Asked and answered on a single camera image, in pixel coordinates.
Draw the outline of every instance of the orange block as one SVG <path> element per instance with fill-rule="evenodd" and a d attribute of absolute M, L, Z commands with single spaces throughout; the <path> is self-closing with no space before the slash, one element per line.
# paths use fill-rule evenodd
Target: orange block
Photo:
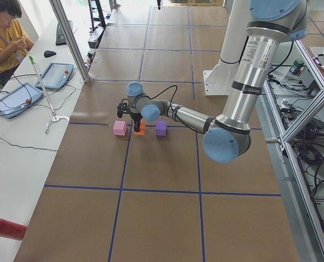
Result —
<path fill-rule="evenodd" d="M 135 135 L 145 135 L 145 121 L 140 121 L 140 132 L 133 131 Z"/>

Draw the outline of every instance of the white desk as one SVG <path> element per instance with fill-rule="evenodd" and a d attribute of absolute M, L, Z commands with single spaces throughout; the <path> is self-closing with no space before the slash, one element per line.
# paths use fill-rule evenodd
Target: white desk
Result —
<path fill-rule="evenodd" d="M 34 58 L 40 73 L 50 62 L 73 63 L 70 50 L 67 45 L 55 45 L 55 32 L 57 21 L 53 20 L 42 36 L 38 39 L 29 55 Z M 79 45 L 82 57 L 85 58 L 89 51 L 87 40 L 89 39 L 89 30 L 87 28 L 78 28 L 74 22 L 74 35 Z M 55 56 L 44 58 L 43 53 L 47 49 L 53 49 L 57 52 Z M 24 59 L 15 72 L 15 75 L 34 74 L 33 66 L 28 57 Z M 30 82 L 35 84 L 36 76 L 18 78 L 21 82 Z M 54 108 L 62 105 L 66 97 L 75 90 L 75 92 L 66 100 L 64 105 L 56 111 L 57 115 L 70 116 L 80 90 L 83 85 L 81 75 L 77 72 L 69 85 L 65 86 L 57 93 L 50 95 Z M 20 86 L 20 83 L 11 79 L 4 91 L 12 91 Z M 37 102 L 39 105 L 47 105 L 43 98 Z M 52 113 L 49 108 L 44 106 L 32 106 L 23 112 L 20 116 L 7 120 L 0 117 L 0 137 L 6 139 L 12 144 L 21 146 L 33 146 L 41 148 L 50 148 L 57 150 L 62 137 L 68 125 L 66 120 L 53 123 L 50 126 L 48 135 L 45 134 L 45 125 L 51 119 Z M 56 152 L 19 148 L 10 146 L 0 140 L 0 217 L 14 221 L 16 223 L 28 225 L 44 182 L 53 163 Z M 0 237 L 0 262 L 13 261 L 21 241 L 15 241 Z"/>

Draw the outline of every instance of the hand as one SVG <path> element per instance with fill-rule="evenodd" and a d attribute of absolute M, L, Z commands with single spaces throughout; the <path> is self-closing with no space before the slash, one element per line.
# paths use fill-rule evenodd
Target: hand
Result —
<path fill-rule="evenodd" d="M 24 37 L 17 37 L 10 42 L 10 46 L 14 51 L 26 49 L 26 42 Z"/>

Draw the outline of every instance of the yellow shirt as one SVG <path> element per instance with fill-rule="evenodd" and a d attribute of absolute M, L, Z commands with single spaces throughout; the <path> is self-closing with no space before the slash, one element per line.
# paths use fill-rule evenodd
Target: yellow shirt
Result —
<path fill-rule="evenodd" d="M 7 47 L 7 43 L 3 40 L 3 38 L 10 43 L 11 39 L 17 38 L 17 37 L 24 37 L 25 40 L 29 38 L 27 33 L 24 31 L 24 29 L 19 24 L 18 20 L 14 20 L 13 24 L 8 29 L 1 29 L 0 28 L 0 52 Z M 18 51 L 19 54 L 21 54 L 23 57 L 26 56 L 27 51 Z M 11 55 L 6 61 L 4 61 L 2 64 L 0 64 L 0 73 L 11 69 L 13 67 L 16 67 L 20 64 L 20 62 L 17 59 L 16 54 Z"/>

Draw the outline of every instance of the computer mouse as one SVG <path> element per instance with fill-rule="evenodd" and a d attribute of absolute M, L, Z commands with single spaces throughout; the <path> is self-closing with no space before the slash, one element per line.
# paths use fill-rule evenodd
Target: computer mouse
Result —
<path fill-rule="evenodd" d="M 57 54 L 57 52 L 54 51 L 54 50 L 46 50 L 46 51 L 44 51 L 44 53 L 43 53 L 44 57 L 51 57 L 51 56 L 54 56 L 54 55 L 56 55 L 56 54 Z"/>

